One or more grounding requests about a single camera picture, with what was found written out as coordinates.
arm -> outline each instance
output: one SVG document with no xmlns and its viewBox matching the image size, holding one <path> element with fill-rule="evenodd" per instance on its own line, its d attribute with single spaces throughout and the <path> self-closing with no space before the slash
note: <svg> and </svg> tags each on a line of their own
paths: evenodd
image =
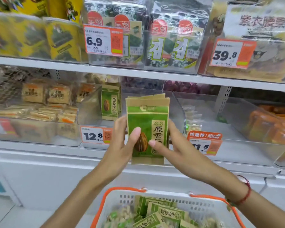
<svg viewBox="0 0 285 228">
<path fill-rule="evenodd" d="M 234 174 L 197 151 L 171 120 L 169 131 L 174 152 L 154 140 L 150 140 L 149 145 L 184 175 L 213 186 L 232 202 L 238 202 L 246 196 L 248 187 Z M 285 212 L 255 191 L 237 208 L 256 228 L 285 228 Z"/>
<path fill-rule="evenodd" d="M 100 163 L 85 176 L 62 205 L 40 228 L 75 228 L 102 189 L 121 174 L 131 159 L 141 129 L 135 128 L 125 145 L 127 118 L 117 119 L 107 152 Z"/>
</svg>

bracelet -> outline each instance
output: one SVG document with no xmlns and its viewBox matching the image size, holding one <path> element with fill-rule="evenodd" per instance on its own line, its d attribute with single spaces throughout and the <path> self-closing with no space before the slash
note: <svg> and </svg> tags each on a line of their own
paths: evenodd
<svg viewBox="0 0 285 228">
<path fill-rule="evenodd" d="M 239 201 L 237 201 L 237 202 L 234 202 L 234 203 L 231 202 L 230 200 L 226 199 L 226 201 L 227 201 L 231 206 L 233 206 L 233 207 L 239 206 L 239 205 L 241 205 L 242 203 L 244 203 L 244 202 L 247 200 L 247 198 L 249 198 L 249 196 L 250 196 L 250 194 L 251 194 L 251 191 L 252 191 L 248 179 L 245 178 L 245 177 L 243 177 L 242 175 L 238 175 L 238 176 L 239 176 L 239 177 L 242 177 L 242 178 L 244 178 L 244 179 L 246 180 L 246 183 L 244 183 L 244 184 L 248 186 L 248 192 L 247 192 L 247 194 L 246 194 L 246 196 L 245 196 L 244 198 L 242 198 L 241 200 L 239 200 Z"/>
</svg>

beige label on package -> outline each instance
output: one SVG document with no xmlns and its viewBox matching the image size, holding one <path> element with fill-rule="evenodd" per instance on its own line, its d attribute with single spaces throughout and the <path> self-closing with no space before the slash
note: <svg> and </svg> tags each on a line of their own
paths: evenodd
<svg viewBox="0 0 285 228">
<path fill-rule="evenodd" d="M 152 140 L 161 142 L 164 144 L 164 130 L 165 130 L 165 121 L 163 120 L 152 120 Z M 152 149 L 153 154 L 158 154 L 155 149 Z"/>
<path fill-rule="evenodd" d="M 111 97 L 111 113 L 117 114 L 117 95 L 112 95 Z"/>
</svg>

fingernail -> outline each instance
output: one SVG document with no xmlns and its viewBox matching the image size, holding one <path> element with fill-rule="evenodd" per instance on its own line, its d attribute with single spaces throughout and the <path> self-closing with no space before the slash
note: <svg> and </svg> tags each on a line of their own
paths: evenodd
<svg viewBox="0 0 285 228">
<path fill-rule="evenodd" d="M 156 141 L 155 141 L 155 140 L 150 140 L 150 141 L 149 141 L 149 145 L 150 145 L 150 146 L 153 147 L 153 146 L 155 146 L 155 144 L 156 144 Z"/>
<path fill-rule="evenodd" d="M 141 128 L 140 127 L 136 127 L 134 128 L 134 130 L 132 131 L 132 134 L 135 135 L 135 136 L 139 136 L 140 133 L 141 133 Z"/>
</svg>

person's left hand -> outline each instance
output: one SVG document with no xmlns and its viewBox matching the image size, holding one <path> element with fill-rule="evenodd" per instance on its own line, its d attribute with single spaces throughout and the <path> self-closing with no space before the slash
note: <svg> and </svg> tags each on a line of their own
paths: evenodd
<svg viewBox="0 0 285 228">
<path fill-rule="evenodd" d="M 140 136 L 141 128 L 136 127 L 130 134 L 128 142 L 125 145 L 126 128 L 126 116 L 122 116 L 115 121 L 110 145 L 104 157 L 94 169 L 94 171 L 101 174 L 101 177 L 104 178 L 105 184 L 109 184 L 121 174 L 131 159 L 134 145 Z"/>
</svg>

